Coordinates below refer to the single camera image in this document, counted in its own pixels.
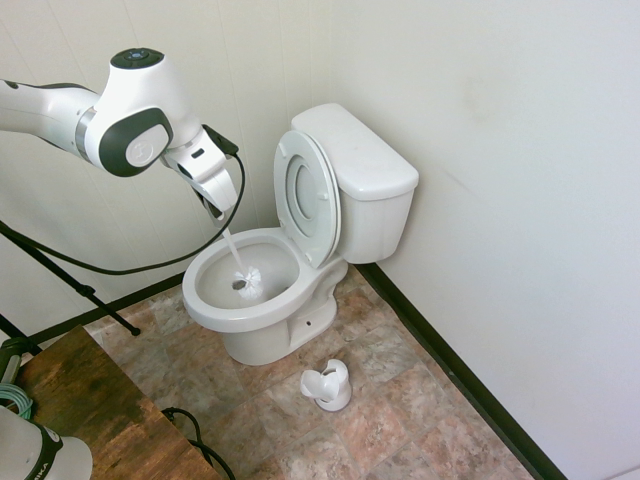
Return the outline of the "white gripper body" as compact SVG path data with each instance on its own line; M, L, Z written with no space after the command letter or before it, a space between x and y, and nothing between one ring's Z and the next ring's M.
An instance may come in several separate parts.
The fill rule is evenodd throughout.
M225 162L228 156L236 153L237 146L233 142L209 126L202 126L191 141L166 150L161 161L195 187L209 204L220 211L228 211L237 203L237 192Z

